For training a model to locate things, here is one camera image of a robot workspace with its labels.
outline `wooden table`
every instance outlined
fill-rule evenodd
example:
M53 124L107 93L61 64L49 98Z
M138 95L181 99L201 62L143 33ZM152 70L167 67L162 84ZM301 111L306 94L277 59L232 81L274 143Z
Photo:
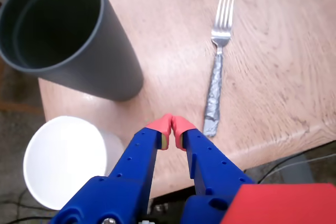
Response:
M171 112L203 128L218 0L110 0L145 76L116 103L40 80L46 119L78 116L125 144ZM336 138L336 0L235 0L225 48L221 121L213 142L241 169ZM152 196L193 184L186 154L156 159Z

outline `dark gray cup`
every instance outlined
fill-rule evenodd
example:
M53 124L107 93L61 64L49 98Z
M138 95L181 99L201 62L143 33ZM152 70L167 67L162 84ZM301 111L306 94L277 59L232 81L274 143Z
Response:
M7 0L0 55L19 71L115 101L132 98L143 85L109 0Z

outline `silver fork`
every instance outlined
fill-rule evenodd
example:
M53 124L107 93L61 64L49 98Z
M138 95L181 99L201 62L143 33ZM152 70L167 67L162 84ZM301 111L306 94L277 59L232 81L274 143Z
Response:
M207 96L203 134L215 136L220 119L219 103L222 90L223 48L231 38L234 0L219 0L215 25L211 30L211 41L217 47L215 63Z

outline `screw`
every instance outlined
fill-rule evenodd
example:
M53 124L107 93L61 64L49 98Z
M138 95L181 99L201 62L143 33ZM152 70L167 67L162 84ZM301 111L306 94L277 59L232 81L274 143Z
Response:
M157 212L161 212L161 210L162 210L162 206L161 206L161 205L156 205L156 206L155 206L155 210L156 210Z
M117 224L117 222L113 218L107 218L102 222L102 224Z

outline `fork handle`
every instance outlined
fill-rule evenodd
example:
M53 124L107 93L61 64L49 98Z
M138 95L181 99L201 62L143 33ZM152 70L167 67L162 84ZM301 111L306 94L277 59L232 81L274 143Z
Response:
M208 132L209 136L216 135L217 126L220 118L219 102L221 100L222 90L222 71L223 71L223 49L218 48L215 56L215 62L212 69L210 87L208 91L206 107L205 107L205 120L213 121L212 129L205 129L204 132Z

